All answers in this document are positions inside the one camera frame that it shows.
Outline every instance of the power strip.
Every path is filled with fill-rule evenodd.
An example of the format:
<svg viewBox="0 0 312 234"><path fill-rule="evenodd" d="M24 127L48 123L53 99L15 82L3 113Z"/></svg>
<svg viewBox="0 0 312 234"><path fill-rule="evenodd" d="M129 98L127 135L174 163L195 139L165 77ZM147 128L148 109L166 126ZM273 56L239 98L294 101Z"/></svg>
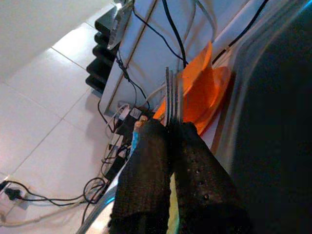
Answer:
<svg viewBox="0 0 312 234"><path fill-rule="evenodd" d="M6 180L11 180L11 181L16 181L16 182L20 182L16 179L14 179L12 176L7 176L2 182L1 184L6 181ZM11 189L20 189L21 191L21 197L23 198L26 198L28 193L23 189L21 188L21 186L17 185L17 184L13 184L13 183L8 183L5 187L0 187L1 190L0 190L0 215L1 215L1 218L5 218L9 213L10 211L16 207L16 206L19 206L21 207L22 209L26 209L27 206L22 206L22 203L24 203L24 201L20 200L20 199L16 199L16 200L13 200L11 201L9 199L9 197L4 193L5 189L7 188L11 188Z"/></svg>

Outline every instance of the white tile floor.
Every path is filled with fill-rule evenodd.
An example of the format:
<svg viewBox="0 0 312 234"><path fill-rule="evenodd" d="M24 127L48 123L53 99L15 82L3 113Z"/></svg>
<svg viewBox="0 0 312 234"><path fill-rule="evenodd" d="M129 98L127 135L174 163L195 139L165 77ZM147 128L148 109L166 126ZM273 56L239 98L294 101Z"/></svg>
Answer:
<svg viewBox="0 0 312 234"><path fill-rule="evenodd" d="M98 94L85 84L85 68L95 58L97 31L90 25L107 9L0 81L0 180L12 175L40 194L69 198L82 194L85 183L98 174L108 139ZM23 227L0 227L0 233L75 233L84 208ZM26 210L15 207L7 221L55 209L34 203Z"/></svg>

